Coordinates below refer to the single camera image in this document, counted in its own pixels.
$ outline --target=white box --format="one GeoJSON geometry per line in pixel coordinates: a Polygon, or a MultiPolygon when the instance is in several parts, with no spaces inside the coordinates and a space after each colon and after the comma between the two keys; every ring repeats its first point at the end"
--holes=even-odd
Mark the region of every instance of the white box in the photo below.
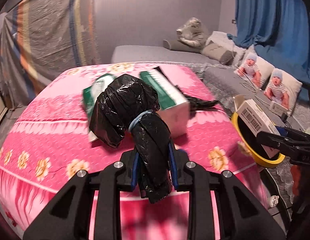
{"type": "MultiPolygon", "coordinates": [[[[243,95],[237,95],[234,97],[234,103],[238,116],[244,121],[254,136],[257,136],[260,131],[280,135],[273,122],[253,99],[244,100],[243,95]]],[[[262,145],[262,147],[270,158],[279,152],[279,150],[268,146],[262,145]]]]}
{"type": "Polygon", "coordinates": [[[140,72],[139,78],[157,91],[160,104],[157,113],[167,124],[172,138],[187,133],[190,103],[184,95],[156,69],[140,72]]]}

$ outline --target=crumpled black plastic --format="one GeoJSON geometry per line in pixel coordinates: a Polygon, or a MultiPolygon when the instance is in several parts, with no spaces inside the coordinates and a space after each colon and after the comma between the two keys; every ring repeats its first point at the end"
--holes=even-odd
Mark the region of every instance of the crumpled black plastic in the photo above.
{"type": "Polygon", "coordinates": [[[169,78],[164,74],[164,72],[162,71],[162,69],[160,67],[156,67],[154,68],[157,71],[159,71],[164,77],[166,77],[166,79],[173,85],[175,86],[180,93],[183,94],[183,96],[189,101],[190,103],[190,111],[194,112],[194,111],[207,111],[207,110],[211,110],[213,106],[220,104],[219,100],[213,100],[213,101],[207,101],[207,100],[202,100],[199,98],[195,98],[195,97],[191,97],[189,95],[186,95],[177,85],[174,85],[169,78]]]}
{"type": "Polygon", "coordinates": [[[117,148],[131,122],[142,112],[131,133],[139,153],[139,187],[151,203],[172,190],[168,167],[168,144],[171,134],[155,112],[160,108],[157,91],[143,80],[124,74],[102,92],[95,103],[90,130],[108,146],[117,148]]]}

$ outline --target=blue hair tie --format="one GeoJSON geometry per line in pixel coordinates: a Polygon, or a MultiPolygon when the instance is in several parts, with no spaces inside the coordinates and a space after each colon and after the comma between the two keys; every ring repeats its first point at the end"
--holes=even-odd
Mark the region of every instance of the blue hair tie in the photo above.
{"type": "Polygon", "coordinates": [[[152,112],[153,112],[153,110],[146,110],[146,111],[140,113],[140,114],[131,122],[131,124],[130,124],[129,127],[128,127],[128,131],[129,131],[129,132],[132,131],[132,129],[133,129],[133,128],[135,127],[135,125],[140,121],[140,119],[142,118],[142,116],[143,116],[144,114],[150,114],[150,113],[152,113],[152,112]]]}

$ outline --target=baby in striped shirt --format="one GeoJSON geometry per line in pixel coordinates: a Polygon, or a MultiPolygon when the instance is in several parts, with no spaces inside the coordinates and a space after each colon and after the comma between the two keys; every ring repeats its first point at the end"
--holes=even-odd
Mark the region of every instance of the baby in striped shirt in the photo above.
{"type": "Polygon", "coordinates": [[[258,87],[261,87],[260,78],[261,74],[258,69],[258,66],[255,64],[257,60],[257,55],[250,53],[246,59],[246,62],[244,65],[242,65],[238,70],[237,74],[241,77],[245,74],[247,77],[258,87]]]}
{"type": "Polygon", "coordinates": [[[287,88],[282,84],[282,71],[279,69],[274,70],[273,77],[269,82],[267,90],[264,94],[272,101],[289,109],[289,95],[287,88]]]}

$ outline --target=colorful blanket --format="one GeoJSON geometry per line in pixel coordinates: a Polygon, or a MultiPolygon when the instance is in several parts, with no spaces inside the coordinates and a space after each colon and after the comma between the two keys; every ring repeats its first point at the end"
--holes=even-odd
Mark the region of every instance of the colorful blanket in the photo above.
{"type": "MultiPolygon", "coordinates": [[[[214,99],[187,67],[122,63],[68,70],[29,104],[0,152],[0,201],[14,223],[25,230],[78,170],[99,171],[119,160],[122,152],[133,149],[129,134],[118,149],[102,142],[89,143],[87,117],[81,106],[82,90],[106,72],[138,77],[140,71],[158,65],[184,93],[205,100],[214,99]]],[[[231,170],[265,204],[266,195],[257,166],[221,109],[197,112],[187,127],[187,134],[174,139],[174,143],[188,153],[190,160],[209,171],[231,170]]],[[[121,193],[120,197],[123,239],[186,239],[188,193],[172,192],[156,204],[141,199],[138,189],[133,193],[121,193]]],[[[219,239],[215,203],[213,209],[216,239],[219,239]]],[[[93,227],[91,223],[90,239],[93,227]]]]}

